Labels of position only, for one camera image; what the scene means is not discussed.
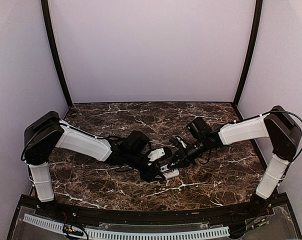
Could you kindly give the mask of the white remote control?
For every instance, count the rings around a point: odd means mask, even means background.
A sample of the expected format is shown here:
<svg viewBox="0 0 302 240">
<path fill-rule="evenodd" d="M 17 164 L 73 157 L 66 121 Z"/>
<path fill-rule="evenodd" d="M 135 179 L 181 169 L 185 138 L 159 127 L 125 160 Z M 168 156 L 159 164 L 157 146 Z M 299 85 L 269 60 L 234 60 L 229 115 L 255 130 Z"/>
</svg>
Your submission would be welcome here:
<svg viewBox="0 0 302 240">
<path fill-rule="evenodd" d="M 169 173 L 169 174 L 163 174 L 162 171 L 161 171 L 161 168 L 160 168 L 160 172 L 161 174 L 158 174 L 156 177 L 155 177 L 155 181 L 164 181 L 164 180 L 169 180 L 171 178 L 175 178 L 177 177 L 180 172 L 178 169 L 172 169 L 173 172 L 172 173 Z"/>
</svg>

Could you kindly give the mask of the white battery cover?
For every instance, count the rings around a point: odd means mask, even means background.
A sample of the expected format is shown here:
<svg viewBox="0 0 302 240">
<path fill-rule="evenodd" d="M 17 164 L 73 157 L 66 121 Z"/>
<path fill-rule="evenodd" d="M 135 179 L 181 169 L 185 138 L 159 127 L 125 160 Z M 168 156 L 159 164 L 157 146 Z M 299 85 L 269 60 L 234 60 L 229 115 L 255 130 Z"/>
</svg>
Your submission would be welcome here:
<svg viewBox="0 0 302 240">
<path fill-rule="evenodd" d="M 173 170 L 172 170 L 171 168 L 167 168 L 166 166 L 162 166 L 162 167 L 161 167 L 161 172 L 162 172 L 163 174 L 169 174 L 169 173 L 172 173 Z"/>
</svg>

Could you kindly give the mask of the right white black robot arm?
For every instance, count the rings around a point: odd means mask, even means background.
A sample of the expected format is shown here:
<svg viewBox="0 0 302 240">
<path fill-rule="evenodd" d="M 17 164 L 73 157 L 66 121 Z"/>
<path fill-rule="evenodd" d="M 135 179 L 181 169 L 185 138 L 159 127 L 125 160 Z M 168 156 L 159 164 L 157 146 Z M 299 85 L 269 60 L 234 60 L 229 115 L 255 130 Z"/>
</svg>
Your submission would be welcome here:
<svg viewBox="0 0 302 240">
<path fill-rule="evenodd" d="M 195 142 L 188 143 L 180 136 L 170 141 L 176 147 L 167 167 L 187 168 L 206 152 L 244 141 L 268 139 L 271 159 L 254 192 L 255 198 L 246 205 L 246 213 L 257 217 L 266 208 L 267 200 L 285 179 L 290 166 L 302 153 L 302 118 L 284 110 L 280 105 L 246 119 L 226 123 L 212 129 L 203 117 L 198 116 L 186 125 Z"/>
</svg>

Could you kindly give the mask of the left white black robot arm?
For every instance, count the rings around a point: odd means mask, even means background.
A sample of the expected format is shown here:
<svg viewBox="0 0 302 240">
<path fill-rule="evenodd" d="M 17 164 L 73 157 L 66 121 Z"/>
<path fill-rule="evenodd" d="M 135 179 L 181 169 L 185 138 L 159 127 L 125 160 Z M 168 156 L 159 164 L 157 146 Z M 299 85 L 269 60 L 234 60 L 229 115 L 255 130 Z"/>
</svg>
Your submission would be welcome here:
<svg viewBox="0 0 302 240">
<path fill-rule="evenodd" d="M 132 131 L 127 137 L 90 134 L 60 119 L 50 111 L 24 131 L 24 149 L 21 161 L 25 162 L 35 186 L 42 210 L 51 218 L 58 218 L 61 206 L 54 201 L 49 170 L 49 157 L 55 148 L 62 148 L 89 156 L 109 165 L 127 165 L 140 173 L 145 182 L 165 180 L 159 161 L 164 159 L 163 149 L 149 149 L 150 139 L 140 131 Z"/>
</svg>

